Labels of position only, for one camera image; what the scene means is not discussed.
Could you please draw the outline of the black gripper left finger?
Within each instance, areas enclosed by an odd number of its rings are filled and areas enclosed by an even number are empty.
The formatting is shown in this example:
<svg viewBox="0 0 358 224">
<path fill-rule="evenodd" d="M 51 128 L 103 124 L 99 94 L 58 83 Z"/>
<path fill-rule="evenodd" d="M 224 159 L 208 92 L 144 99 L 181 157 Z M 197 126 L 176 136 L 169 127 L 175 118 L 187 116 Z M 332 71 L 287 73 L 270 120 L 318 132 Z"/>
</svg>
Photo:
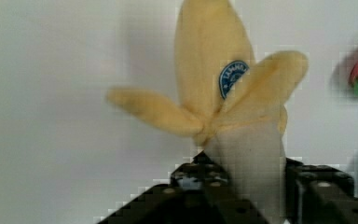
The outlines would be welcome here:
<svg viewBox="0 0 358 224">
<path fill-rule="evenodd" d="M 158 184 L 99 224 L 268 224 L 254 205 L 231 191 L 227 172 L 206 154 L 180 165 Z"/>
</svg>

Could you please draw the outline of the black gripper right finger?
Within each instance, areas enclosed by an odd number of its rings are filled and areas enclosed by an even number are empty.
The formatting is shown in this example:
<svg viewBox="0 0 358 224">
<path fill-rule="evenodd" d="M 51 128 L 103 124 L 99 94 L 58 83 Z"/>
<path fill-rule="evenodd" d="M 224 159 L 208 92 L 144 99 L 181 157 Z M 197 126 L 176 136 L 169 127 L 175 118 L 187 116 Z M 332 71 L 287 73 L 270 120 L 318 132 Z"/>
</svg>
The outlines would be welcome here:
<svg viewBox="0 0 358 224">
<path fill-rule="evenodd" d="M 347 173 L 287 158 L 285 180 L 290 224 L 358 224 L 358 198 Z"/>
</svg>

